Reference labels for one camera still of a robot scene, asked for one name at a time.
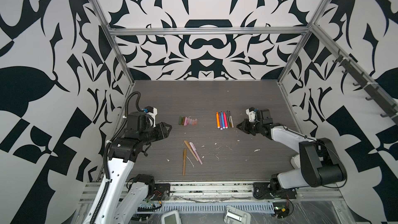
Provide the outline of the tan marker pen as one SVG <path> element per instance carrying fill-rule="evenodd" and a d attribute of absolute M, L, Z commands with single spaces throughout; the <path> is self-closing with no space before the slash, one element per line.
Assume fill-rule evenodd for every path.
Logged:
<path fill-rule="evenodd" d="M 188 148 L 188 150 L 192 153 L 192 155 L 194 156 L 195 160 L 198 161 L 198 158 L 197 158 L 196 154 L 194 153 L 191 145 L 187 141 L 183 141 L 183 142 L 186 145 L 186 147 Z"/>

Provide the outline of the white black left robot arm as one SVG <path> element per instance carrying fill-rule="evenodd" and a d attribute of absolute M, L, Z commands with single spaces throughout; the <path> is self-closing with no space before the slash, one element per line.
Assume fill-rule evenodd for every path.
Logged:
<path fill-rule="evenodd" d="M 157 109 L 139 107 L 140 92 L 132 92 L 126 99 L 122 124 L 113 137 L 106 141 L 103 156 L 104 177 L 87 213 L 85 224 L 128 224 L 141 203 L 153 196 L 153 176 L 139 174 L 121 194 L 138 156 L 147 156 L 151 144 L 168 138 L 172 126 L 156 123 Z"/>

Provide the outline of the purple marker pen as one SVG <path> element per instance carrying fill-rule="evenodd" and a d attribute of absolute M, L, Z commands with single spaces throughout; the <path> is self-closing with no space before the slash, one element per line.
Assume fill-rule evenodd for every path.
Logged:
<path fill-rule="evenodd" d="M 221 113 L 218 113 L 218 121 L 219 121 L 219 128 L 222 130 L 222 129 L 223 129 L 223 124 L 222 124 L 222 116 L 221 116 Z"/>

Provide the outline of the dark brown marker pen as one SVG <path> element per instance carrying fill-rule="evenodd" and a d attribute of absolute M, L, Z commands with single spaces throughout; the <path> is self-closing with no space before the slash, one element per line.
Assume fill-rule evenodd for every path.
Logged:
<path fill-rule="evenodd" d="M 227 111 L 226 113 L 227 113 L 227 120 L 228 120 L 229 128 L 232 128 L 232 122 L 231 122 L 230 112 Z"/>

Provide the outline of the light pink marker pen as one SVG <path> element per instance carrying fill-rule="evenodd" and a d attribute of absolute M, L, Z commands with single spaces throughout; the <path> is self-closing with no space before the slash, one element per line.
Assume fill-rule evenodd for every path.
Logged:
<path fill-rule="evenodd" d="M 201 160 L 201 158 L 200 158 L 200 156 L 199 156 L 199 154 L 198 154 L 198 152 L 197 152 L 197 149 L 196 149 L 195 145 L 194 145 L 192 142 L 190 142 L 189 144 L 190 144 L 191 149 L 192 149 L 192 151 L 194 152 L 194 155 L 195 155 L 195 157 L 197 158 L 198 162 L 202 165 L 203 162 L 202 162 L 202 160 Z"/>

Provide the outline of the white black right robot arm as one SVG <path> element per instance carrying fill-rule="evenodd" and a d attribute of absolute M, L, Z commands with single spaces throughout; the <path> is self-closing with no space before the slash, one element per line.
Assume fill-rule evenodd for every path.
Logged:
<path fill-rule="evenodd" d="M 299 155 L 299 168 L 272 176 L 272 191 L 301 187 L 317 188 L 347 182 L 347 170 L 331 140 L 311 138 L 281 123 L 274 123 L 268 109 L 259 110 L 251 107 L 246 110 L 246 114 L 248 117 L 236 126 L 239 130 L 253 136 L 261 134 L 271 141 L 291 148 Z"/>

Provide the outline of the blue marker pen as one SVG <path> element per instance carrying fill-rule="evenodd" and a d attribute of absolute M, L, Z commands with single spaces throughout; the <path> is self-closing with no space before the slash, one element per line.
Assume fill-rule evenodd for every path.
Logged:
<path fill-rule="evenodd" d="M 225 125 L 225 121 L 224 121 L 224 114 L 223 114 L 223 112 L 221 112 L 221 116 L 222 116 L 223 129 L 225 129 L 225 128 L 226 128 L 226 125 Z"/>

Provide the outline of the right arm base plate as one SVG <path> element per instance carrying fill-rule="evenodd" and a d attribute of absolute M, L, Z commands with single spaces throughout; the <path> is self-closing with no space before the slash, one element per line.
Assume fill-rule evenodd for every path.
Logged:
<path fill-rule="evenodd" d="M 258 200 L 296 199 L 295 189 L 273 190 L 270 183 L 253 183 L 253 197 Z"/>

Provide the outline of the orange marker pen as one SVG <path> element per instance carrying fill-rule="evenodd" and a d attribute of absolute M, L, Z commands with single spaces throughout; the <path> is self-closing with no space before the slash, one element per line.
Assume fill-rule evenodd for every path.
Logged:
<path fill-rule="evenodd" d="M 220 128 L 220 119 L 219 119 L 219 112 L 216 112 L 216 118 L 217 118 L 217 128 Z"/>

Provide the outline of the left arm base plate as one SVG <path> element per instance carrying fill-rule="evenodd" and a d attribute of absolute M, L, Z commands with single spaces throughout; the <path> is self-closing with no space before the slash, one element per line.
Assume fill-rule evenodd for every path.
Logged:
<path fill-rule="evenodd" d="M 162 201 L 169 197 L 171 190 L 170 184 L 155 184 L 152 200 Z"/>

